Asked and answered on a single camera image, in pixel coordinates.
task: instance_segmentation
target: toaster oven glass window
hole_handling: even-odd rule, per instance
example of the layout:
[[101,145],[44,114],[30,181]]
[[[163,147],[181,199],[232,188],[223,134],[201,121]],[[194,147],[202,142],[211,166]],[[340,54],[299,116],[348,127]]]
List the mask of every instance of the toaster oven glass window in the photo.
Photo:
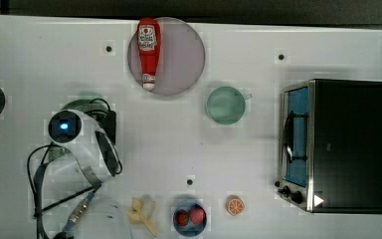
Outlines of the toaster oven glass window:
[[285,180],[306,187],[308,88],[288,92],[285,131]]

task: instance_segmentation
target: orange slice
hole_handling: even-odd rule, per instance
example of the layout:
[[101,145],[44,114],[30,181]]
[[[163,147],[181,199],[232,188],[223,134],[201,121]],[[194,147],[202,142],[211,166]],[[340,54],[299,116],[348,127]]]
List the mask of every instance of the orange slice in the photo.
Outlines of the orange slice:
[[244,202],[237,196],[230,197],[226,203],[226,209],[233,216],[242,213],[244,208]]

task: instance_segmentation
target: red ketchup bottle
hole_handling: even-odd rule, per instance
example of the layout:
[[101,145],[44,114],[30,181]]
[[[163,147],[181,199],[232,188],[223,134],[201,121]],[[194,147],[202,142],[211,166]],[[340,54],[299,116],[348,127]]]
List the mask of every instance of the red ketchup bottle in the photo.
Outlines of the red ketchup bottle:
[[142,18],[138,23],[137,32],[139,59],[142,69],[142,87],[151,91],[154,89],[160,55],[160,26],[152,18]]

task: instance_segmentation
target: mint green cup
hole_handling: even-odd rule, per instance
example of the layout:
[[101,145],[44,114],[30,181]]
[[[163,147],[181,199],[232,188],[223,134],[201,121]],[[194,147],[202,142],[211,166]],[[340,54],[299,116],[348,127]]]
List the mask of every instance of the mint green cup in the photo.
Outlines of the mint green cup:
[[244,115],[246,100],[251,97],[251,94],[243,95],[232,87],[218,88],[207,100],[207,115],[219,124],[235,123]]

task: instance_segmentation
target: blue bowl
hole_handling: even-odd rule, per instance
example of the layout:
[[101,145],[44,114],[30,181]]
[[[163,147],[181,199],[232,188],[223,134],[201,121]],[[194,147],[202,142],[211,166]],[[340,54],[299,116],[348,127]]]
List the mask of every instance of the blue bowl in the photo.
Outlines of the blue bowl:
[[[204,217],[203,222],[201,222],[198,225],[195,225],[191,220],[189,220],[187,225],[180,226],[176,222],[176,214],[179,211],[181,211],[181,210],[184,210],[187,213],[190,213],[190,211],[192,209],[194,209],[194,208],[201,208],[201,209],[203,209],[204,213],[206,214],[206,216]],[[176,231],[179,234],[181,234],[182,236],[186,236],[186,237],[197,236],[201,232],[204,231],[204,228],[206,227],[206,224],[207,224],[207,213],[204,210],[204,208],[200,204],[198,204],[198,202],[196,200],[191,199],[191,200],[185,200],[185,201],[181,202],[178,205],[178,207],[176,208],[175,212],[173,213],[173,226],[175,227]]]

